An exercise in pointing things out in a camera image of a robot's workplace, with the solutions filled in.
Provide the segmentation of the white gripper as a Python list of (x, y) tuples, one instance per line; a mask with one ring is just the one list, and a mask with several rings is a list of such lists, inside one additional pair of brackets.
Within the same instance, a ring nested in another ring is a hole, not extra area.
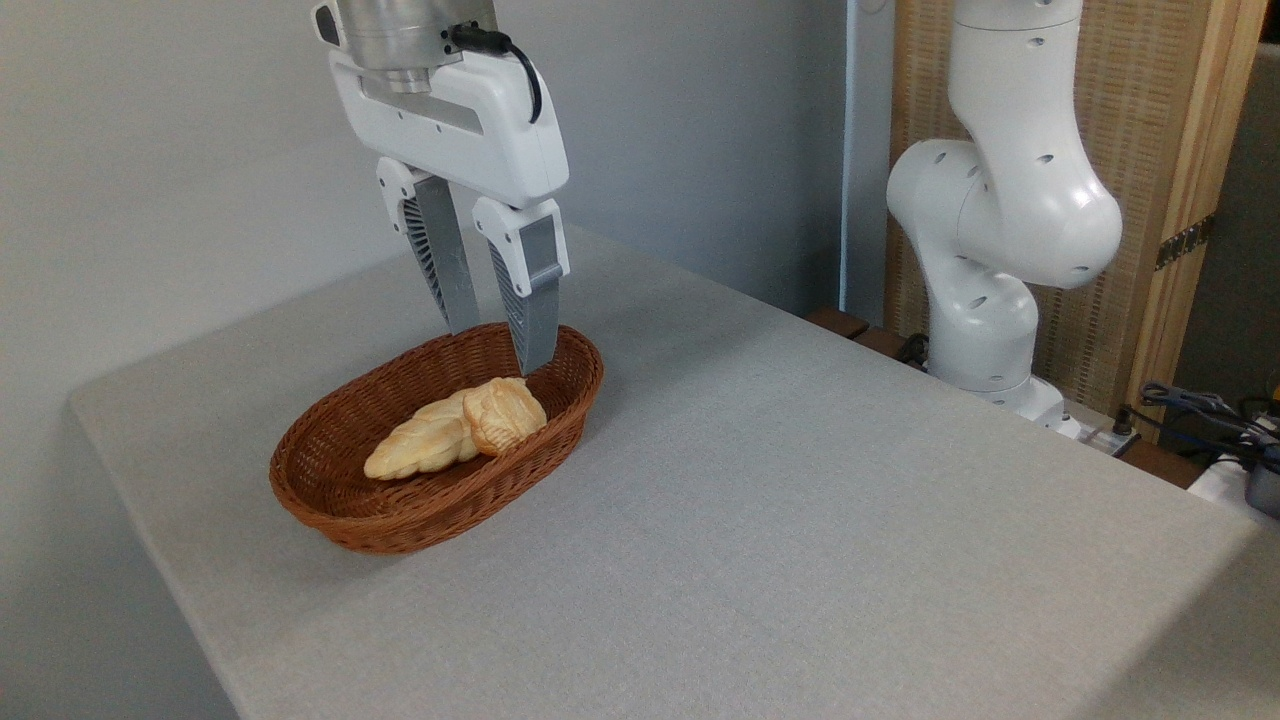
[(561, 210), (549, 199), (570, 177), (549, 92), (531, 122), (526, 69), (508, 56), (466, 53), (438, 68), (425, 94), (393, 92), (338, 50), (329, 63), (356, 136), (385, 156), (376, 176), (392, 227), (410, 242), (448, 331), (480, 323), (451, 181), (488, 196), (475, 202), (474, 219), (489, 245), (520, 374), (548, 364), (559, 282), (570, 274)]

